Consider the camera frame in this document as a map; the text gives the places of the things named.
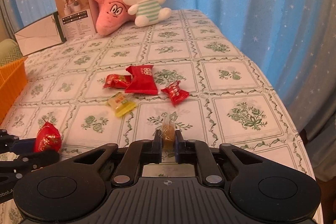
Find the brown clear candy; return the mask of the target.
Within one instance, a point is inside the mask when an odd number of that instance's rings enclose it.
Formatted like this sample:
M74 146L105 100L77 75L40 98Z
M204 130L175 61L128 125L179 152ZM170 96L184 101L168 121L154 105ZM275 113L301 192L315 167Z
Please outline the brown clear candy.
M172 120L170 114L167 114L167 116L163 118L161 126L161 138L163 149L165 150L174 149L175 123Z

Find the large red snack packet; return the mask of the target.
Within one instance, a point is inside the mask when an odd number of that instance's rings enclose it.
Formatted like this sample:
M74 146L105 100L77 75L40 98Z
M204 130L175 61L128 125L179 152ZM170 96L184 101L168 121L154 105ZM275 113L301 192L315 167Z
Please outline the large red snack packet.
M59 130L50 122L45 122L38 131L34 143L34 152L53 150L58 152L62 146Z

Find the yellow candy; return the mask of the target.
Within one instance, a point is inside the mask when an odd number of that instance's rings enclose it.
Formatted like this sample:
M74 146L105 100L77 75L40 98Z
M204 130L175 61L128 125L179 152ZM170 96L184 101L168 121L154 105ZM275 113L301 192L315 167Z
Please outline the yellow candy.
M116 93L107 100L107 105L112 108L116 117L122 117L136 108L136 103L128 100L121 92Z

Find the small red candy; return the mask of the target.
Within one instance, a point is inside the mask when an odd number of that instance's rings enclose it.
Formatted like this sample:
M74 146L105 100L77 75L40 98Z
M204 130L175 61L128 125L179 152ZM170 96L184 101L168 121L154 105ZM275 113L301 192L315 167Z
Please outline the small red candy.
M161 89L161 92L168 95L174 107L182 103L190 95L188 91L180 88L180 83L180 80L176 80L170 83L167 87Z

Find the red square snack packet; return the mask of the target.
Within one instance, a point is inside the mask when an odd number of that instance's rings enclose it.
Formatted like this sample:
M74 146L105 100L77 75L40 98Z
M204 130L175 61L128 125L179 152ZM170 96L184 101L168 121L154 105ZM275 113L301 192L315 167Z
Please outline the red square snack packet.
M126 68L132 76L131 83L125 93L139 93L156 96L158 89L153 78L153 65L131 65Z

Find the red orange candy packet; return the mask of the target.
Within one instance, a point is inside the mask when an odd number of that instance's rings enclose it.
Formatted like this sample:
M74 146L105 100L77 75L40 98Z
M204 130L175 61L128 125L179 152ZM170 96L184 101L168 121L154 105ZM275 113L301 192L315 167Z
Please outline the red orange candy packet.
M107 75L103 88L126 89L131 83L130 75Z

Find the orange plastic tray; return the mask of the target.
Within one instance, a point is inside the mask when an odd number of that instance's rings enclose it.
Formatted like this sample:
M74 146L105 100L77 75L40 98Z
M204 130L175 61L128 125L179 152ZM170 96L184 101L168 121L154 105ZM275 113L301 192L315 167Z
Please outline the orange plastic tray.
M11 106L27 85L25 61L15 60L1 67L0 122L3 122Z

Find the green floral tablecloth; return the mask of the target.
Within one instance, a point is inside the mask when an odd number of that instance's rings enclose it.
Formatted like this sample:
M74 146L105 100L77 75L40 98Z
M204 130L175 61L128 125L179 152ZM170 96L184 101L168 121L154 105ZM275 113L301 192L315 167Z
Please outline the green floral tablecloth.
M153 65L158 90L180 80L189 97L173 106L167 94L132 94L136 108L115 116L106 103L116 89L107 75L125 75L131 65ZM305 174L313 171L303 142L280 98L257 65L198 10L139 28L125 24L111 36L74 39L30 55L27 85L2 128L34 138L44 122L60 132L61 158L106 143L126 147L150 139L171 115L186 139L216 148L232 143Z

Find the green chevron cushion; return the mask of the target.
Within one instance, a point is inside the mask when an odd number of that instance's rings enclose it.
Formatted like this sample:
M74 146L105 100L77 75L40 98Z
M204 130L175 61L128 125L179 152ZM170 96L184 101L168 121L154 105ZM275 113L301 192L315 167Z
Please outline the green chevron cushion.
M5 39L0 42L0 66L4 66L23 57L21 50L12 39Z

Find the white flat cardboard box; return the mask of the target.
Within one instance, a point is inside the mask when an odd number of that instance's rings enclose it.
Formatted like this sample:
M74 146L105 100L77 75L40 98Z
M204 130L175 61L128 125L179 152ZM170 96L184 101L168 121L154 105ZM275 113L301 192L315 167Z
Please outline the white flat cardboard box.
M57 11L25 26L14 35L23 56L67 41Z

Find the pink star plush toy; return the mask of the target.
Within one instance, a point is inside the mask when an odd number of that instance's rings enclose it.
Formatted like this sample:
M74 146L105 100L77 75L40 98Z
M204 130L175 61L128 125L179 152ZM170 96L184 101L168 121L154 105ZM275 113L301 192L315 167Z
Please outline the pink star plush toy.
M129 15L130 6L123 0L95 0L99 13L96 20L96 31L101 36L107 36L118 30L123 24L134 21L135 15Z

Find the tall humidifier product box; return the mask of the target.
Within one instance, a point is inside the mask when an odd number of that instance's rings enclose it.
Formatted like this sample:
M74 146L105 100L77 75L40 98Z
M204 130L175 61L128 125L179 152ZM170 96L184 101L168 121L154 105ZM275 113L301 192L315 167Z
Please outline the tall humidifier product box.
M95 0L55 0L55 4L67 40L96 34L99 10Z

